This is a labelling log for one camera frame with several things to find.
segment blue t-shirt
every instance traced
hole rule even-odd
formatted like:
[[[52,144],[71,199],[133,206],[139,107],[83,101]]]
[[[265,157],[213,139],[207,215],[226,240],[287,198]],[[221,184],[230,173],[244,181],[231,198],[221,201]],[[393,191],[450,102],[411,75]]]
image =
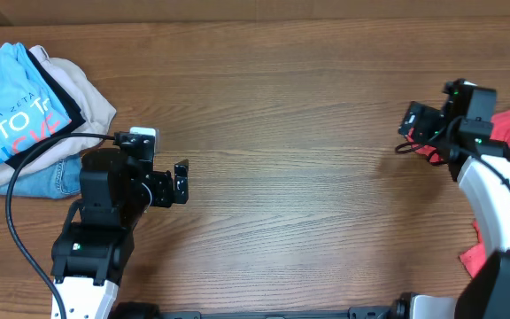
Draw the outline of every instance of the blue t-shirt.
[[[66,126],[70,118],[23,44],[0,48],[0,163]]]

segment wooden table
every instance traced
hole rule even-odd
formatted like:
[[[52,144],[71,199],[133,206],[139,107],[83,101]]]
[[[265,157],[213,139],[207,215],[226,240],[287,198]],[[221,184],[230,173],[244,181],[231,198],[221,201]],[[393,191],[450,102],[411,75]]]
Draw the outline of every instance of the wooden table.
[[[190,160],[189,203],[142,218],[119,300],[345,309],[468,283],[468,202],[445,167],[393,147],[409,101],[440,106],[447,80],[510,108],[510,18],[2,27],[3,42],[80,66],[118,109],[111,132],[160,128],[157,169]],[[72,200],[13,201],[47,270]],[[0,318],[49,313],[0,198]]]

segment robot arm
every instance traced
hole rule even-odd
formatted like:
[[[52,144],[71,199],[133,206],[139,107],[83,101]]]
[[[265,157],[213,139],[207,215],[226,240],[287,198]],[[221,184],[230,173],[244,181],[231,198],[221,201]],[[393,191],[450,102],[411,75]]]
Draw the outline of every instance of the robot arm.
[[[457,300],[413,296],[402,318],[510,318],[510,150],[491,140],[496,92],[460,79],[444,93],[441,110],[412,102],[399,133],[444,159],[474,210],[487,261]]]
[[[510,181],[507,159],[490,155],[483,155],[482,159]],[[466,160],[458,184],[474,210],[487,257],[495,251],[510,250],[510,192],[507,187],[474,158]]]
[[[81,199],[73,202],[52,246],[54,284],[68,319],[105,319],[117,297],[134,249],[133,229],[149,206],[188,200],[188,161],[170,172],[153,171],[158,132],[132,128],[116,133],[119,149],[98,149],[82,158]],[[77,212],[81,221],[73,222]],[[52,299],[50,318],[60,318]]]

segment denim fabric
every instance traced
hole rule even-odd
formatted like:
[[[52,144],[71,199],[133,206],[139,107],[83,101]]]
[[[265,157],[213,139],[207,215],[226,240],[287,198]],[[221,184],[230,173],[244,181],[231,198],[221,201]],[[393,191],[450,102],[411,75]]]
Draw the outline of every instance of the denim fabric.
[[[14,196],[65,198],[80,192],[80,155],[61,159],[36,173],[21,176],[13,188]],[[7,185],[0,186],[0,195],[7,194]]]

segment folded clothing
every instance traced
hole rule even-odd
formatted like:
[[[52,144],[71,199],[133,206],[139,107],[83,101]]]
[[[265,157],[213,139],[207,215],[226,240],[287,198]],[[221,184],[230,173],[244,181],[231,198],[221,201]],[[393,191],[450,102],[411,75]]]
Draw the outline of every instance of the folded clothing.
[[[28,61],[20,43],[0,48],[0,164],[71,120]]]
[[[13,187],[13,196],[66,198],[80,193],[80,155],[75,154],[36,173],[23,175]],[[7,184],[0,186],[0,195],[7,194]]]
[[[72,97],[81,108],[81,116],[86,120],[74,132],[106,134],[110,122],[115,115],[113,106],[88,81],[86,74],[74,63],[62,58],[48,58],[40,46],[31,49],[31,53],[39,60],[41,66],[52,78]],[[96,146],[100,142],[96,138],[67,138],[55,144],[48,151],[25,166],[20,176],[32,174],[68,155]],[[7,164],[0,165],[0,186],[7,184],[14,169]]]
[[[61,88],[72,97],[81,108],[85,120],[76,133],[107,134],[115,116],[115,108],[88,81],[86,74],[74,63],[62,58],[49,58],[46,50],[40,46],[29,49],[37,62],[55,79]],[[63,140],[55,146],[54,152],[81,151],[94,147],[101,142],[93,137],[76,137]]]
[[[62,136],[68,133],[74,132],[77,128],[79,128],[85,120],[81,116],[81,109],[76,104],[76,101],[73,100],[72,97],[66,93],[66,91],[48,74],[48,72],[44,69],[44,67],[41,66],[39,61],[33,56],[33,54],[29,51],[26,51],[26,55],[28,57],[29,62],[36,68],[37,72],[41,75],[44,82],[46,82],[50,89],[56,94],[58,97],[58,100],[60,103],[65,107],[66,111],[68,112],[68,116],[70,117],[70,122],[68,125],[63,127],[61,130],[53,134],[53,136]],[[15,154],[10,159],[6,160],[5,163],[9,165],[10,167],[17,168],[21,164],[21,162],[25,159],[25,157],[33,152],[37,147],[39,147],[40,142],[37,142],[36,144],[30,146],[25,151],[20,152],[19,154]],[[39,152],[43,153],[50,149],[51,145],[44,146],[41,148]]]

